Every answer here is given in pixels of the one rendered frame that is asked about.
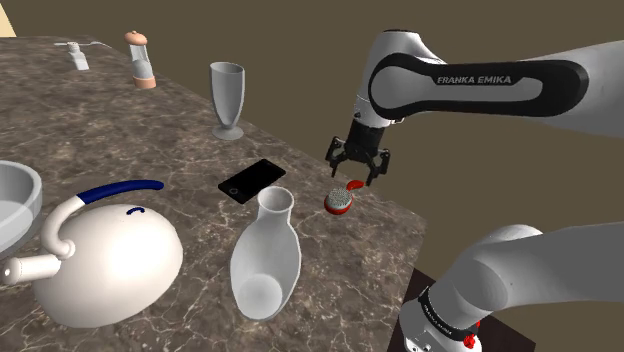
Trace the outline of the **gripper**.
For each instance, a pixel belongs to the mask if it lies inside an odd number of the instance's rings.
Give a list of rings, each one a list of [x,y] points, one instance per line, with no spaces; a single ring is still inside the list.
[[[384,128],[369,127],[353,120],[345,143],[334,136],[325,155],[325,160],[332,169],[331,177],[336,175],[338,166],[345,160],[367,164],[369,167],[367,186],[370,186],[379,175],[385,175],[391,153],[388,149],[379,148],[384,131]]]

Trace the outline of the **red round brush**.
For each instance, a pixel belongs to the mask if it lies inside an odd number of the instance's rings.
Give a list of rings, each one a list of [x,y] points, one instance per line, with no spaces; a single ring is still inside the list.
[[[324,199],[324,208],[333,215],[342,215],[346,213],[352,203],[352,191],[365,186],[365,182],[361,180],[352,180],[344,187],[332,189]]]

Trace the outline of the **black smartphone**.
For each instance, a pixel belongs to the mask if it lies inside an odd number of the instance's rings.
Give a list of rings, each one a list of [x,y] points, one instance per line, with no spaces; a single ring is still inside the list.
[[[285,174],[280,166],[261,159],[221,182],[218,189],[239,204],[245,204]]]

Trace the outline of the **white vase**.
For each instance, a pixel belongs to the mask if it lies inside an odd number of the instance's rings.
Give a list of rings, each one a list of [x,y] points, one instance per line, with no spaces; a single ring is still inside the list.
[[[302,254],[290,223],[292,193],[269,186],[257,195],[257,218],[239,236],[230,259],[231,289],[243,316],[275,317],[290,299],[300,276]]]

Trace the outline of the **grey tall goblet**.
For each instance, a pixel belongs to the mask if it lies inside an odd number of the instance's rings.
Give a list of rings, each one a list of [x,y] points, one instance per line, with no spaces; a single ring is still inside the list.
[[[245,70],[230,62],[210,64],[211,96],[219,125],[212,133],[222,140],[233,141],[244,135],[237,125],[245,97]]]

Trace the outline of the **pepper mill with tan cap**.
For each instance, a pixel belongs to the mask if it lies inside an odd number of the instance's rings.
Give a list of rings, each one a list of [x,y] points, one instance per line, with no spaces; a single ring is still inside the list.
[[[124,34],[129,45],[133,69],[133,81],[137,88],[152,89],[156,87],[156,79],[147,52],[147,38],[133,30]]]

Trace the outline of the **white soap dispenser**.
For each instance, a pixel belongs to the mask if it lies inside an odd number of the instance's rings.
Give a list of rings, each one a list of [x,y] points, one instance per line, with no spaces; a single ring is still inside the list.
[[[87,71],[90,69],[86,55],[82,52],[81,48],[86,46],[93,45],[101,45],[105,47],[109,47],[109,45],[99,42],[92,41],[90,43],[77,43],[77,42],[56,42],[55,46],[67,46],[68,54],[71,57],[72,62],[74,63],[76,69],[78,71]]]

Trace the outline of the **grey bowl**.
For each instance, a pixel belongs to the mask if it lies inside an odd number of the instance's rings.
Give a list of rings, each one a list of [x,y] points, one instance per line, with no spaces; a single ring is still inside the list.
[[[0,160],[0,260],[38,230],[43,192],[39,174],[27,165]]]

